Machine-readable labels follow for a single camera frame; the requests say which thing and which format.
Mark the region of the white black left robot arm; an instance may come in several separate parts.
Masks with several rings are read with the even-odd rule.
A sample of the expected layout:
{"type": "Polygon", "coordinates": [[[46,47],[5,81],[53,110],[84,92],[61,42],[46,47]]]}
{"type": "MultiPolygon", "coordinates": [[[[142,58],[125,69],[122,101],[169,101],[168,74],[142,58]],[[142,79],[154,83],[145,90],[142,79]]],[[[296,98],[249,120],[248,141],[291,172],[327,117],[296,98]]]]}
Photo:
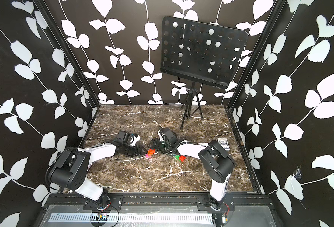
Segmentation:
{"type": "Polygon", "coordinates": [[[115,154],[140,156],[141,137],[136,133],[120,131],[111,142],[88,148],[66,148],[50,165],[45,175],[47,183],[70,189],[91,201],[106,203],[107,191],[87,178],[91,165],[115,154]]]}

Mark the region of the red lego brick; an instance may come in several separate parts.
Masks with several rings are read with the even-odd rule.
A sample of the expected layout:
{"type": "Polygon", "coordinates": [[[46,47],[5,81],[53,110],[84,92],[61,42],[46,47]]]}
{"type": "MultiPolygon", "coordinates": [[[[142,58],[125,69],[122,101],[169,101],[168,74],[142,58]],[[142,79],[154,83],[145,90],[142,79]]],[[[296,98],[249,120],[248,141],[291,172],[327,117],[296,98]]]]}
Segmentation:
{"type": "Polygon", "coordinates": [[[186,159],[185,156],[180,156],[180,157],[179,157],[179,160],[180,160],[181,162],[184,162],[185,159],[186,159]]]}

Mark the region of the orange lego brick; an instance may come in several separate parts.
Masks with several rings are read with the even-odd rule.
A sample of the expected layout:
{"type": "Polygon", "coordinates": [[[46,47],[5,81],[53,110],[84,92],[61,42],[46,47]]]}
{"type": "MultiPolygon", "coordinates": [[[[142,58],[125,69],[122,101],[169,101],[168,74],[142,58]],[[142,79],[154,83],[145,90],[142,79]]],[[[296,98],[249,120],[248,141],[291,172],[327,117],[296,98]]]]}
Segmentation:
{"type": "Polygon", "coordinates": [[[152,156],[153,154],[155,154],[156,153],[156,151],[154,150],[154,149],[149,149],[148,150],[148,155],[149,156],[152,156]]]}

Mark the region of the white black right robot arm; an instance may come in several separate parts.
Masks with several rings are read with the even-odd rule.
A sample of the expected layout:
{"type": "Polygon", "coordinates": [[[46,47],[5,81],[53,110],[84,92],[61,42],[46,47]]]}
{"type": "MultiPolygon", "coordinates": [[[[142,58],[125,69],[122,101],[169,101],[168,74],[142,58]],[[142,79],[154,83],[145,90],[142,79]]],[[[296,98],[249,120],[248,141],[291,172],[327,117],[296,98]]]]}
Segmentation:
{"type": "Polygon", "coordinates": [[[230,176],[236,166],[234,159],[216,140],[209,143],[194,143],[178,139],[169,128],[160,128],[158,138],[149,143],[152,150],[177,157],[188,156],[201,161],[211,181],[209,203],[214,210],[220,209],[227,193],[230,176]]]}

